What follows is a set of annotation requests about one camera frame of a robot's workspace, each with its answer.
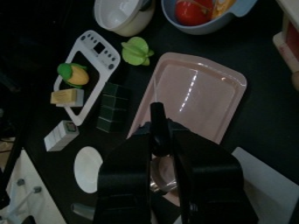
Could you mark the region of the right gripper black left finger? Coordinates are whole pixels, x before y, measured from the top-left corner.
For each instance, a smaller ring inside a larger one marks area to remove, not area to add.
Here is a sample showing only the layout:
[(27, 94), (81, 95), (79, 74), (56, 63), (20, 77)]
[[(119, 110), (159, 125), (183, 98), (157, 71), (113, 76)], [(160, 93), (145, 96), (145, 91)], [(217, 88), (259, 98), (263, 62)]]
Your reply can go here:
[(109, 152), (97, 174), (92, 224), (151, 224), (149, 123)]

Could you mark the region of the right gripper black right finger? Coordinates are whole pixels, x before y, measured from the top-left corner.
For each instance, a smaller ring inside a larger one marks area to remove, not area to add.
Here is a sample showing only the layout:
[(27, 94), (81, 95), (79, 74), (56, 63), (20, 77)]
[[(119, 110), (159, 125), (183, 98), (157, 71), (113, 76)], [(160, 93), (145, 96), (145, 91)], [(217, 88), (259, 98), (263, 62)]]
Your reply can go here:
[(181, 224), (257, 224), (239, 161), (177, 122), (168, 127)]

